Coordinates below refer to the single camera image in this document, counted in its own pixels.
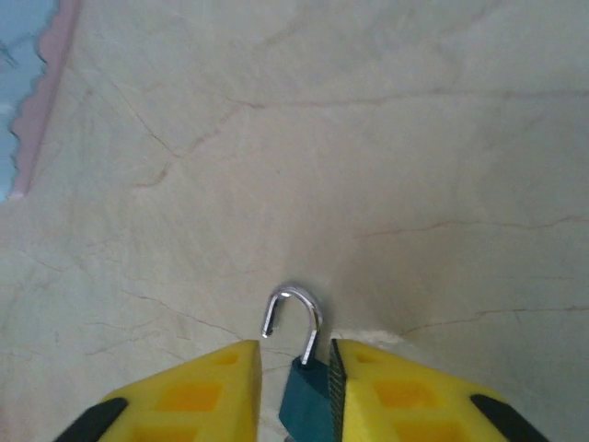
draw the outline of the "teal padlock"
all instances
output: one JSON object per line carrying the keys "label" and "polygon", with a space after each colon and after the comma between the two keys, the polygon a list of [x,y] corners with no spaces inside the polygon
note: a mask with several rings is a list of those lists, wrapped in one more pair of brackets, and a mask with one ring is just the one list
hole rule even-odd
{"label": "teal padlock", "polygon": [[315,358],[323,324],[317,299],[301,285],[279,285],[268,300],[261,335],[272,335],[276,311],[289,297],[305,304],[311,323],[305,351],[291,364],[279,418],[290,435],[288,441],[333,442],[328,367]]}

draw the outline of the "pink border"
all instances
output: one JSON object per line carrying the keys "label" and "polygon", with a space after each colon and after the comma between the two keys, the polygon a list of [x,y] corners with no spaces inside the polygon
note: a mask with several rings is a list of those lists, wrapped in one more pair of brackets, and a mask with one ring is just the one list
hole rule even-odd
{"label": "pink border", "polygon": [[59,3],[59,10],[39,40],[39,54],[47,63],[45,75],[37,82],[35,93],[20,105],[20,117],[12,124],[19,146],[16,158],[17,177],[8,199],[21,198],[29,189],[40,143],[74,34],[75,20],[80,12],[81,0],[56,1]]}

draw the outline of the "marble floor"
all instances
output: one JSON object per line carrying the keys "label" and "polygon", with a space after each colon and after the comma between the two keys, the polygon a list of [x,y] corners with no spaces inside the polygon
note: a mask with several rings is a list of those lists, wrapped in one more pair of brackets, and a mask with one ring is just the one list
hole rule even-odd
{"label": "marble floor", "polygon": [[[86,2],[32,189],[0,205],[0,439],[259,338],[291,279],[334,335],[589,439],[587,23],[585,0]],[[289,305],[262,343],[260,441],[306,324]]]}

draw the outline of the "padlock body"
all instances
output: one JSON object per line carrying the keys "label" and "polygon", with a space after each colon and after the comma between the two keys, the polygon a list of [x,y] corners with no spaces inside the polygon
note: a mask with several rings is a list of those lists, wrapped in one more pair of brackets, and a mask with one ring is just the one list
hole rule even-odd
{"label": "padlock body", "polygon": [[293,361],[279,417],[296,442],[333,442],[328,366],[316,360],[307,368],[300,358]]}

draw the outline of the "yellow object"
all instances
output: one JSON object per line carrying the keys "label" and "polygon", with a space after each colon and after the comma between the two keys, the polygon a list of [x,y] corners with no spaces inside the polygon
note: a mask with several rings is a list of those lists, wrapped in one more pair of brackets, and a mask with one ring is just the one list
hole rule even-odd
{"label": "yellow object", "polygon": [[335,343],[345,373],[343,442],[503,442],[471,402],[480,385],[377,348]]}
{"label": "yellow object", "polygon": [[241,341],[113,391],[129,405],[100,442],[255,442],[260,345]]}

